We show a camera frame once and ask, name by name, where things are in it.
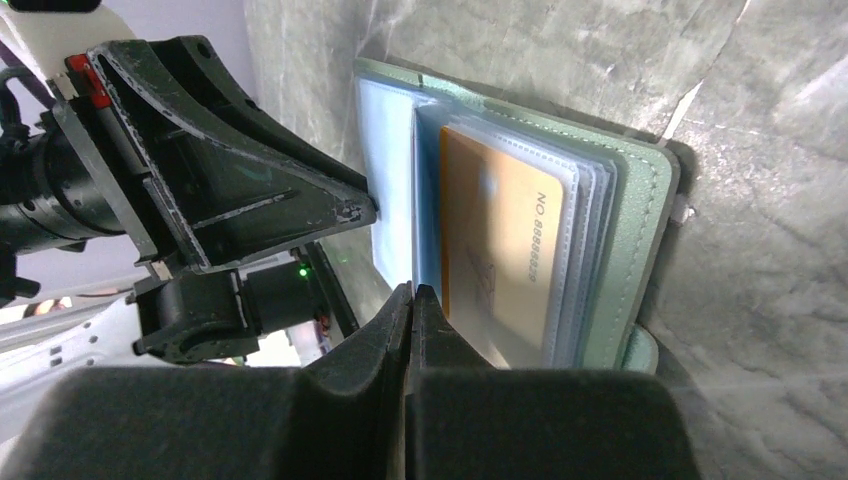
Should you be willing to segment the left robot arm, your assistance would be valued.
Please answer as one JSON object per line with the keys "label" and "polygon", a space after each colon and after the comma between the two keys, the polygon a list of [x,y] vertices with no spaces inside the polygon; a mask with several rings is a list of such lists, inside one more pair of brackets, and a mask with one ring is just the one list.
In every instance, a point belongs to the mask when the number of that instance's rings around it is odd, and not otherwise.
{"label": "left robot arm", "polygon": [[20,256],[127,235],[148,276],[1,363],[1,436],[78,368],[212,363],[348,305],[319,246],[372,224],[366,178],[263,112],[202,36],[64,55],[32,136],[1,92],[1,301],[33,297]]}

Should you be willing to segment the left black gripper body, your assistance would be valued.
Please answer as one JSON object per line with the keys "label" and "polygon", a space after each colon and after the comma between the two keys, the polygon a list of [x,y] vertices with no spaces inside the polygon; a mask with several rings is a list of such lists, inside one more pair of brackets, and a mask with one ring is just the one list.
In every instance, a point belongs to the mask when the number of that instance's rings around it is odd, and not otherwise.
{"label": "left black gripper body", "polygon": [[[43,112],[42,131],[33,135],[15,94],[8,86],[1,89],[3,304],[40,289],[37,281],[19,276],[22,255],[80,252],[93,239],[128,236],[118,229],[54,108]],[[127,299],[139,315],[138,333],[129,343],[136,355],[196,364],[253,353],[261,336],[302,323],[315,322],[319,333],[331,325],[325,285],[332,272],[317,240],[212,273],[157,273],[140,264],[149,275]]]}

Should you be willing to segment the green card holder wallet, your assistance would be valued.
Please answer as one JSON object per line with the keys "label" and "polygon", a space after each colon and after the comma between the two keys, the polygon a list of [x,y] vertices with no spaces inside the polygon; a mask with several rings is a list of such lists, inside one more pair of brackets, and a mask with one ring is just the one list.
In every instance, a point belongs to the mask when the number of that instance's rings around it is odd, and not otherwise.
{"label": "green card holder wallet", "polygon": [[371,59],[355,67],[373,263],[435,290],[501,368],[654,373],[636,325],[680,164],[669,150]]}

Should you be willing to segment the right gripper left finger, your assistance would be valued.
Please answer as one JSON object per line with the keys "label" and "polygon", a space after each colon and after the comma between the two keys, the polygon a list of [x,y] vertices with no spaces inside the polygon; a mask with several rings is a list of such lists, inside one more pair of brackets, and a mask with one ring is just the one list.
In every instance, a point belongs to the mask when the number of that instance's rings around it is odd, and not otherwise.
{"label": "right gripper left finger", "polygon": [[400,479],[413,289],[302,368],[90,367],[46,395],[5,479]]}

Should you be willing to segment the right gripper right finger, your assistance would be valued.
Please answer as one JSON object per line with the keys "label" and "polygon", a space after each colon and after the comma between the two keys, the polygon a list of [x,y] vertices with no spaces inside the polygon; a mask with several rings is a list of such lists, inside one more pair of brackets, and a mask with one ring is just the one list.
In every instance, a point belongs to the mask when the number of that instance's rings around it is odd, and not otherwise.
{"label": "right gripper right finger", "polygon": [[434,289],[411,312],[411,479],[696,479],[689,436],[654,376],[498,369],[447,321]]}

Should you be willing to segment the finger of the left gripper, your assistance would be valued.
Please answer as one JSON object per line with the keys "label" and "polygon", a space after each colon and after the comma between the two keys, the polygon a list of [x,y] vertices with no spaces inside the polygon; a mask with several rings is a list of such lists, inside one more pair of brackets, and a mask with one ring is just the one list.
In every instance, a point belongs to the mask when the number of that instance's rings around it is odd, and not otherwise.
{"label": "finger of the left gripper", "polygon": [[55,118],[157,273],[212,273],[374,223],[366,178],[266,114],[203,36],[67,56]]}

